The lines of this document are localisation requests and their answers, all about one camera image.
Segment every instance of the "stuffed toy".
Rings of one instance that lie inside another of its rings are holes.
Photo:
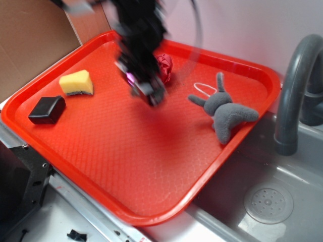
[[[221,144],[227,144],[231,138],[231,130],[242,122],[258,120],[259,113],[241,104],[232,103],[231,96],[225,91],[223,84],[224,74],[217,74],[218,91],[204,100],[195,95],[188,99],[204,108],[204,111],[213,118],[212,127]]]

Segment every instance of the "drain cover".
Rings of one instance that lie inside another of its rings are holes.
[[[258,222],[275,224],[291,215],[294,203],[284,187],[275,183],[260,183],[246,193],[244,207]]]

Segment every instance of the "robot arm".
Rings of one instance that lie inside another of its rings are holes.
[[[81,13],[91,6],[106,0],[81,2],[67,6],[62,0],[51,0],[69,13]],[[157,106],[164,99],[165,88],[160,81],[159,67],[153,55],[166,32],[159,16],[160,5],[156,0],[111,0],[116,6],[119,24],[121,53],[118,66],[124,72],[133,93],[151,106]]]

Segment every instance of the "plastic tray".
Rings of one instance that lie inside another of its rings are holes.
[[[2,119],[120,219],[137,226],[161,223],[186,208],[255,125],[238,126],[231,141],[221,145],[211,118],[187,99],[189,94],[203,97],[193,84],[217,87],[221,71],[233,101],[260,115],[280,91],[272,70],[210,51],[203,50],[195,68],[185,70],[191,49],[164,42],[159,52],[172,57],[173,75],[166,101],[153,108],[130,95],[114,64],[116,34],[105,33],[17,92],[3,108]],[[90,72],[94,95],[66,96],[60,76],[82,69]],[[67,105],[58,123],[31,123],[28,115],[38,100],[57,95]]]

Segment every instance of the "white wall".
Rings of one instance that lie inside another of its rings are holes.
[[[190,0],[163,0],[167,38],[193,45],[195,20]],[[196,0],[202,48],[274,69],[281,79],[299,41],[323,36],[323,0]],[[104,10],[111,15],[110,7]]]

